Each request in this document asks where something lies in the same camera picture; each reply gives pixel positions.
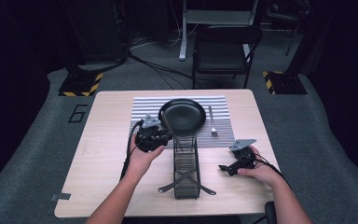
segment chair leg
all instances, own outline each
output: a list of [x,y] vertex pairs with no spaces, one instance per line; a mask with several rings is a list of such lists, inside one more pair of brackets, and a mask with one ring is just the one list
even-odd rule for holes
[[296,38],[296,35],[297,35],[297,31],[298,31],[298,27],[300,26],[300,23],[298,23],[294,33],[293,33],[293,36],[292,36],[292,39],[290,40],[290,45],[289,45],[289,48],[287,48],[287,51],[286,51],[286,56],[289,55],[289,52],[290,52],[290,49],[292,48],[292,45],[293,45],[293,42],[295,42],[295,38]]
[[191,79],[193,79],[193,90],[196,89],[196,70],[193,68],[191,72]]
[[249,73],[245,74],[245,82],[243,83],[244,89],[246,89],[246,86],[248,85],[248,78],[249,78]]
[[277,215],[275,211],[275,203],[267,202],[264,205],[264,210],[266,211],[266,218],[268,224],[277,224]]

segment person's left hand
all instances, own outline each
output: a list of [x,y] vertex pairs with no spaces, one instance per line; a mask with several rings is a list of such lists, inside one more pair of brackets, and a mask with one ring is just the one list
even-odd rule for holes
[[132,175],[133,177],[141,179],[147,172],[152,163],[161,152],[164,150],[164,146],[156,148],[154,151],[143,152],[135,144],[135,134],[132,136],[130,150],[132,150],[130,156],[130,165],[127,169],[126,175]]

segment black cable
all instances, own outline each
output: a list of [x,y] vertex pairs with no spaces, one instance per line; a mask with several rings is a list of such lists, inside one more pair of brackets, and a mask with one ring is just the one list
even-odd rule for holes
[[139,144],[141,144],[143,141],[144,141],[144,140],[141,140],[138,144],[136,144],[135,147],[132,148],[132,150],[131,150],[131,152],[130,152],[130,156],[132,155],[133,150],[135,150],[135,149],[139,146]]
[[140,45],[143,45],[145,43],[147,43],[148,39],[150,39],[149,37],[136,37],[131,41],[131,46],[132,47],[138,47]]
[[181,85],[182,88],[183,88],[183,90],[186,89],[186,87],[185,87],[180,81],[176,80],[175,78],[169,76],[168,74],[165,74],[165,73],[159,71],[158,69],[156,69],[155,71],[156,71],[159,75],[164,75],[165,77],[168,77],[168,78],[172,79],[173,81],[175,81],[176,83],[178,83],[179,85]]
[[[85,39],[83,38],[83,36],[79,33],[79,31],[77,30],[76,26],[75,26],[75,23],[68,11],[68,8],[67,8],[67,4],[66,4],[66,0],[61,0],[61,4],[62,4],[62,7],[64,9],[64,11],[66,12],[66,15],[68,16],[68,19],[69,21],[71,22],[72,24],[72,27],[74,28],[74,31],[76,32],[77,36],[79,37],[79,39],[83,42],[84,46],[87,48],[88,52],[94,57],[94,59],[99,62],[100,60],[95,56],[95,54],[93,54],[92,50],[90,49],[89,45],[87,44],[87,42],[85,41]],[[107,72],[109,70],[112,70],[114,68],[117,68],[119,67],[120,65],[122,65],[124,62],[125,62],[125,58],[124,59],[119,59],[119,60],[116,60],[112,65],[109,65],[109,66],[106,66],[106,67],[103,67],[103,68],[99,68],[99,69],[94,69],[94,70],[85,70],[85,69],[82,69],[80,67],[78,67],[78,71],[82,72],[83,74],[90,74],[90,75],[94,75],[94,74],[101,74],[101,73],[104,73],[104,72]]]
[[150,66],[150,65],[149,65],[149,67],[150,67],[151,69],[153,69],[153,70],[162,78],[162,80],[164,80],[165,83],[167,83],[167,84],[171,87],[171,89],[173,90],[173,86],[167,81],[167,79],[164,78],[164,76],[162,75],[161,72],[159,72],[159,70],[157,70],[156,68],[154,68],[154,67],[152,67],[152,66]]
[[127,142],[127,150],[126,150],[126,154],[127,154],[127,157],[126,157],[126,160],[124,160],[124,165],[123,165],[123,169],[121,170],[121,175],[120,175],[120,180],[124,177],[124,175],[126,174],[127,172],[127,169],[129,168],[129,165],[130,165],[130,156],[131,156],[131,153],[133,152],[133,150],[135,148],[132,149],[132,151],[130,151],[130,145],[131,145],[131,139],[132,139],[132,136],[133,136],[133,133],[135,132],[135,129],[137,126],[141,127],[141,125],[144,123],[144,121],[141,119],[139,121],[137,121],[131,131],[130,131],[130,136],[129,136],[129,140]]
[[[143,63],[143,64],[145,64],[145,65],[147,65],[147,66],[149,66],[149,67],[151,67],[151,68],[154,68],[154,69],[157,69],[157,70],[162,70],[162,71],[165,71],[165,72],[173,73],[173,74],[176,74],[176,75],[179,75],[179,76],[182,76],[182,77],[187,77],[187,78],[189,78],[189,79],[192,79],[192,77],[189,76],[189,75],[187,75],[187,74],[178,72],[178,71],[176,71],[176,70],[173,70],[173,69],[168,68],[168,67],[164,67],[164,66],[159,65],[159,64],[156,64],[156,63],[151,63],[151,62],[142,60],[142,59],[140,59],[139,57],[137,57],[137,56],[131,54],[131,52],[129,52],[129,55],[128,55],[128,56],[129,56],[129,58],[135,60],[136,62],[138,62],[138,63]],[[215,81],[213,81],[213,80],[211,80],[211,79],[208,79],[208,78],[197,78],[197,79],[198,79],[198,80],[211,81],[211,82],[215,83],[218,87],[220,87],[220,84],[219,84],[218,82],[215,82]]]
[[289,186],[289,188],[292,190],[292,192],[294,194],[296,194],[295,190],[292,188],[292,186],[290,186],[289,182],[287,181],[286,178],[284,178],[283,174],[274,166],[272,165],[271,163],[269,163],[269,161],[267,161],[264,157],[260,156],[259,154],[255,154],[256,156],[259,156],[262,160],[259,160],[259,159],[256,159],[256,158],[252,158],[252,157],[248,157],[248,156],[243,156],[245,157],[246,159],[249,159],[249,160],[253,160],[253,161],[260,161],[262,162],[263,164],[266,164],[267,166],[269,166],[273,171],[275,171],[278,175],[281,176],[281,178],[283,178],[283,180],[286,182],[286,184]]
[[256,220],[253,224],[258,224],[260,223],[262,220],[266,219],[267,216],[262,216],[261,218],[259,218],[258,220]]

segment gray carpet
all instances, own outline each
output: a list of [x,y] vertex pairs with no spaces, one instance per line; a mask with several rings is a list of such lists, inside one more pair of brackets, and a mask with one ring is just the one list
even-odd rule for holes
[[[329,130],[324,107],[314,88],[300,76],[307,95],[270,95],[262,71],[284,71],[296,50],[284,56],[289,37],[265,33],[256,51],[248,89],[255,94],[268,136],[282,173],[296,190],[314,223],[358,223],[358,168],[347,158]],[[187,60],[178,61],[179,44],[145,45],[131,52],[150,62],[190,74],[191,39]],[[88,65],[97,68],[103,65]],[[191,80],[172,75],[186,89]],[[0,174],[0,223],[82,223],[85,218],[56,218],[51,194],[61,192],[94,96],[62,97],[58,89],[66,78],[60,70],[48,75],[50,92],[32,128]],[[219,78],[223,88],[241,88],[243,77]],[[182,86],[170,78],[175,89]],[[202,88],[216,88],[201,82]],[[103,74],[98,91],[168,90],[171,87],[153,70],[128,59]],[[68,123],[76,105],[86,113],[80,123]],[[260,215],[242,216],[253,223]]]

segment black frying pan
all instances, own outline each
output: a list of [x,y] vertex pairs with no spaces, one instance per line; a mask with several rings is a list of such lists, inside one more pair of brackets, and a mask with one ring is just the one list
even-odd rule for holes
[[161,116],[164,111],[167,121],[175,133],[195,133],[205,123],[206,115],[202,106],[190,99],[174,99],[167,102],[158,112],[158,119],[167,126]]

